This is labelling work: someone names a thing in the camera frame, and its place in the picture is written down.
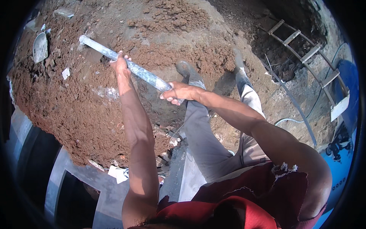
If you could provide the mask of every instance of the gray pants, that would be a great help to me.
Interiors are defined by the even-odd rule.
[[[264,117],[259,97],[250,86],[244,86],[240,100]],[[256,140],[244,133],[233,156],[213,135],[207,108],[196,101],[188,102],[184,128],[188,147],[206,182],[269,159]]]

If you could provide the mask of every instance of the metal ladder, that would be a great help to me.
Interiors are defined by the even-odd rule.
[[[277,19],[270,17],[269,15],[266,16],[266,18],[270,18],[274,21],[278,21]],[[284,25],[290,29],[292,29],[294,31],[293,34],[291,34],[286,40],[281,40],[278,36],[274,35],[273,32],[275,32],[281,25]],[[258,27],[264,31],[266,31],[263,27],[261,27],[260,25],[258,25]],[[325,95],[327,96],[329,103],[330,103],[330,121],[333,122],[336,118],[338,118],[338,116],[340,116],[348,107],[349,101],[350,101],[350,90],[349,88],[344,84],[340,74],[339,74],[339,70],[337,68],[335,68],[333,66],[333,64],[329,61],[329,59],[324,55],[324,53],[320,50],[320,44],[315,44],[313,43],[309,38],[307,38],[304,34],[301,33],[300,30],[295,29],[294,27],[288,25],[285,23],[285,21],[282,19],[280,21],[278,21],[278,23],[269,31],[266,31],[269,35],[271,35],[272,37],[274,37],[276,40],[278,40],[279,42],[281,42],[285,47],[287,47],[300,61],[301,63],[303,63],[305,65],[305,67],[310,71],[310,73],[314,76],[314,78],[317,80],[317,82],[319,83],[319,85],[321,86],[321,88],[324,90]],[[306,41],[308,41],[311,45],[313,45],[314,47],[307,53],[305,54],[303,57],[301,57],[297,52],[295,52],[295,50],[293,50],[288,44],[295,39],[298,35],[300,35],[302,38],[304,38]],[[333,70],[333,72],[330,74],[330,76],[328,78],[326,78],[325,80],[321,81],[317,74],[314,72],[313,69],[310,68],[310,66],[306,63],[307,60],[309,60],[315,53],[319,53],[324,60],[329,64],[330,68]],[[330,93],[328,91],[328,89],[326,88],[326,86],[328,84],[330,84],[334,79],[338,79],[341,89],[342,89],[342,94],[343,94],[343,99],[335,104],[333,98],[330,96]]]

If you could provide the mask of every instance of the dirty shoe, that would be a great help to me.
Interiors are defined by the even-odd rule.
[[[244,71],[242,54],[237,48],[233,48],[233,51],[235,53],[235,82],[236,86],[238,87],[239,94],[241,95],[246,84],[249,85],[251,88],[253,88],[253,86]]]
[[[175,67],[185,79],[189,79],[189,85],[206,89],[202,77],[190,63],[180,60],[175,64]]]

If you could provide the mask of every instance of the trowel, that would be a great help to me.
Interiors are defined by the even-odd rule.
[[[47,37],[44,32],[38,34],[33,43],[34,63],[41,62],[48,57]]]
[[[92,39],[88,38],[85,35],[81,35],[79,38],[79,41],[80,41],[81,45],[88,45],[89,47],[95,49],[96,51],[98,51],[101,54],[105,55],[106,57],[110,58],[111,60],[117,60],[117,58],[118,58],[118,54],[115,51],[110,50],[109,48],[99,44],[96,41],[93,41]],[[132,73],[134,73],[141,79],[145,80],[147,83],[151,84],[159,91],[164,92],[164,91],[167,91],[172,88],[167,82],[165,82],[164,80],[162,80],[155,74],[138,66],[137,64],[135,64],[134,62],[132,62],[126,58],[124,58],[124,59],[127,62],[127,66]],[[182,104],[183,101],[184,101],[184,99],[178,99],[178,102],[180,104]]]

